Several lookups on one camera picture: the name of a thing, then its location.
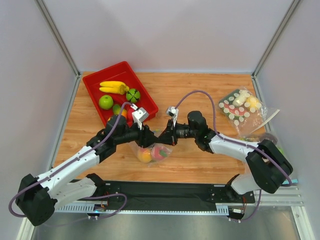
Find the clear zip top bag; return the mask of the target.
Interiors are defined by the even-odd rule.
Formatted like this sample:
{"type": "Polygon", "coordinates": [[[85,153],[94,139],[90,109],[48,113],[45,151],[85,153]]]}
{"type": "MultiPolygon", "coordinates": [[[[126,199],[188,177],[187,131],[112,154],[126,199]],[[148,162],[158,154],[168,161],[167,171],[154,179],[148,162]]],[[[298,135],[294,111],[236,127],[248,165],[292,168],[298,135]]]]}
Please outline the clear zip top bag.
{"type": "Polygon", "coordinates": [[[154,143],[147,148],[142,148],[135,142],[130,142],[127,145],[131,148],[138,161],[148,166],[164,161],[173,151],[171,146],[162,143],[154,143]]]}

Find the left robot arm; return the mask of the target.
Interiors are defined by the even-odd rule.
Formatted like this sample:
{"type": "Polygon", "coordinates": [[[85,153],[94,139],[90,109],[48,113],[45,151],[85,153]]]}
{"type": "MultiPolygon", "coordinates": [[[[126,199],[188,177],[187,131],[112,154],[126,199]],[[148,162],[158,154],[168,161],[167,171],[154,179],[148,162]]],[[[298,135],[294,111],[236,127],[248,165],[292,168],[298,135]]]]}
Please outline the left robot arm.
{"type": "Polygon", "coordinates": [[[90,174],[79,182],[72,180],[114,154],[117,145],[136,142],[138,146],[147,148],[157,139],[147,125],[134,123],[128,126],[123,116],[113,116],[105,128],[68,160],[38,176],[24,176],[13,201],[22,211],[23,218],[35,227],[42,225],[60,207],[94,196],[102,183],[96,174],[90,174]]]}

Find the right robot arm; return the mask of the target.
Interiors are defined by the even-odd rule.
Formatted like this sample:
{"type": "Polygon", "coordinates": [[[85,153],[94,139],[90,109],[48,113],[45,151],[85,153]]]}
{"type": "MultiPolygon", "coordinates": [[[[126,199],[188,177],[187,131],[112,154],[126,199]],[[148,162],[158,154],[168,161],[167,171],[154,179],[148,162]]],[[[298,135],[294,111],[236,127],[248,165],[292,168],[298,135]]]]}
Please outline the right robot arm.
{"type": "Polygon", "coordinates": [[[174,146],[178,139],[193,138],[204,152],[226,155],[244,162],[249,171],[234,176],[228,183],[237,194],[255,190],[273,194],[292,174],[292,165],[272,141],[248,142],[215,132],[208,127],[205,117],[198,110],[191,111],[187,120],[188,123],[184,124],[168,120],[158,142],[174,146]]]}

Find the fake peach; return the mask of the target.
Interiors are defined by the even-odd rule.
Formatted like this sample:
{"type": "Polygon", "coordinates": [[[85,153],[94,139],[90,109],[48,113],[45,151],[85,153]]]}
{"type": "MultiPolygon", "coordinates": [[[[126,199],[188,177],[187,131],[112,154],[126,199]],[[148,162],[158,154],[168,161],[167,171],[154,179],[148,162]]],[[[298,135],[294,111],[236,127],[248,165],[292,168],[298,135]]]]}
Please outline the fake peach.
{"type": "Polygon", "coordinates": [[[142,163],[149,163],[152,161],[151,150],[149,148],[140,148],[137,151],[137,158],[142,163]]]}

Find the pink fake fruit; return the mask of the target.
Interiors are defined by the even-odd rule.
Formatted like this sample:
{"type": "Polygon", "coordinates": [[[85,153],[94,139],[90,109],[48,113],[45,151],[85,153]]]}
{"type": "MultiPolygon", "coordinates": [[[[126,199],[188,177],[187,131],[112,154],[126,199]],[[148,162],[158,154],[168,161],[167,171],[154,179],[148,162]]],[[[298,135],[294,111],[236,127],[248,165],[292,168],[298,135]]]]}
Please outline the pink fake fruit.
{"type": "Polygon", "coordinates": [[[154,161],[161,161],[168,157],[170,150],[165,146],[156,145],[151,150],[151,156],[154,161]]]}

